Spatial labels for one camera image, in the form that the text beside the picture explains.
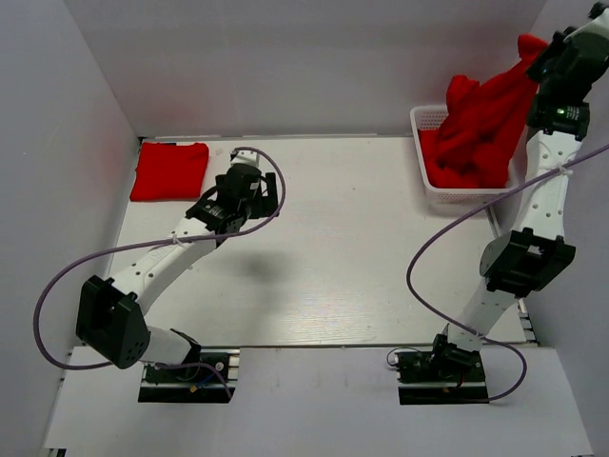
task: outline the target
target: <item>plastic basket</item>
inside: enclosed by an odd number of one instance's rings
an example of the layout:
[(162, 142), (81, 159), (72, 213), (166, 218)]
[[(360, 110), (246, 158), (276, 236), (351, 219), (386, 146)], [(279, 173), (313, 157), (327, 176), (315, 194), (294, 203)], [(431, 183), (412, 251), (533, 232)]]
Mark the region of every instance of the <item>plastic basket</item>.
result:
[(419, 167), (421, 168), (422, 181), (425, 187), (425, 197), (435, 205), (463, 205), (473, 207), (487, 202), (497, 195), (513, 189), (518, 180), (512, 163), (509, 166), (509, 178), (504, 189), (441, 189), (432, 186), (427, 177), (425, 162), (422, 159), (421, 142), (419, 141), (419, 130), (437, 129), (442, 121), (448, 116), (446, 105), (429, 105), (415, 107), (410, 111), (410, 122), (415, 137)]

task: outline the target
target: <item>red towel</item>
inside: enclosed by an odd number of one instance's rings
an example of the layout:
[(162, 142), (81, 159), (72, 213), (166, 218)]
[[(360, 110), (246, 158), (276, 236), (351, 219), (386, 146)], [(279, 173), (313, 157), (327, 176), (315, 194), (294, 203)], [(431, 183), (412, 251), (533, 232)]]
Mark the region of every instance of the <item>red towel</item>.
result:
[(521, 60), (480, 85), (463, 75), (446, 91), (448, 117), (439, 129), (419, 130), (429, 182), (437, 188), (504, 188), (537, 83), (524, 73), (547, 43), (518, 38)]
[(144, 143), (135, 169), (132, 202), (190, 200), (201, 195), (209, 148)]

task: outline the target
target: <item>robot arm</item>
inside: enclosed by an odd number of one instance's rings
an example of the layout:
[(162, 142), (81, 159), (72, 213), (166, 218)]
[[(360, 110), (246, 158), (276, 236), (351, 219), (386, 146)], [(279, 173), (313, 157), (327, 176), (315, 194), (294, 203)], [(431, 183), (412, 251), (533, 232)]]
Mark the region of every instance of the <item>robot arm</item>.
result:
[[(597, 3), (591, 22), (557, 32), (527, 71), (540, 83), (527, 116), (533, 133), (526, 180), (575, 159), (590, 113), (583, 101), (609, 66), (609, 8)], [(575, 248), (564, 243), (563, 207), (569, 181), (565, 171), (527, 189), (510, 233), (491, 242), (481, 258), (481, 282), (457, 320), (486, 335), (517, 299), (541, 290), (565, 269)], [(434, 344), (436, 362), (467, 369), (477, 359), (480, 336), (448, 325)]]
[[(238, 232), (248, 219), (270, 216), (278, 207), (274, 173), (262, 175), (258, 154), (231, 156), (226, 175), (203, 194), (168, 236), (174, 243), (149, 250), (107, 280), (98, 276), (81, 291), (76, 335), (118, 368), (137, 361), (168, 365), (198, 361), (201, 347), (177, 330), (149, 327), (144, 316), (154, 301), (186, 269), (224, 240), (180, 242), (177, 237)], [(263, 196), (261, 182), (266, 184)]]

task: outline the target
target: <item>white panel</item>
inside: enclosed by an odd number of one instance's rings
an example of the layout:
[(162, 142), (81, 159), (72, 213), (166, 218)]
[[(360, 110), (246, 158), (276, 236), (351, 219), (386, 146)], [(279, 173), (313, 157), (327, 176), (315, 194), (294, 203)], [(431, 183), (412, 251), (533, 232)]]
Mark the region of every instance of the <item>white panel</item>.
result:
[[(142, 368), (71, 372), (47, 447), (78, 456), (571, 457), (590, 453), (552, 349), (528, 348), (528, 377), (496, 405), (399, 405), (386, 348), (243, 349), (229, 405), (136, 403)], [(520, 361), (484, 348), (489, 390), (518, 377)], [(77, 348), (73, 363), (98, 356)]]
[(544, 0), (66, 0), (138, 134), (403, 133)]
[[(38, 455), (60, 370), (34, 346), (33, 307), (68, 262), (115, 241), (136, 138), (60, 0), (0, 2), (3, 370), (0, 454)], [(43, 337), (63, 359), (80, 285), (60, 284)]]
[[(285, 209), (260, 232), (226, 241), (185, 271), (151, 308), (150, 325), (219, 346), (430, 344), (442, 331), (445, 322), (404, 281), (416, 250), (452, 220), (425, 204), (411, 138), (207, 144), (205, 188), (226, 172), (233, 148), (251, 145), (284, 171)], [(129, 203), (119, 243), (165, 237), (191, 205)], [(480, 256), (491, 239), (485, 215), (444, 236), (415, 270), (422, 295), (459, 315), (478, 286)], [(112, 270), (141, 255), (117, 254)], [(491, 336), (523, 341), (515, 307)]]

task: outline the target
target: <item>white tabletop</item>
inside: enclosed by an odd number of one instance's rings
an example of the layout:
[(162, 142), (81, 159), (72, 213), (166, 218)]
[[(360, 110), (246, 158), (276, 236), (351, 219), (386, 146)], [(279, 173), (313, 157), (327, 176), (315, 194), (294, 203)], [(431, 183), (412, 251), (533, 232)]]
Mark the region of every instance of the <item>white tabletop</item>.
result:
[[(411, 138), (206, 143), (205, 189), (226, 172), (232, 148), (253, 146), (284, 172), (285, 208), (259, 232), (228, 240), (186, 271), (154, 304), (150, 325), (224, 347), (430, 344), (443, 329), (445, 322), (404, 282), (412, 255), (451, 220), (424, 201)], [(129, 202), (119, 244), (165, 237), (191, 205)], [(478, 262), (491, 239), (485, 215), (446, 234), (415, 271), (422, 296), (457, 316), (476, 288)], [(111, 271), (142, 254), (117, 254)], [(524, 341), (516, 307), (490, 336)]]

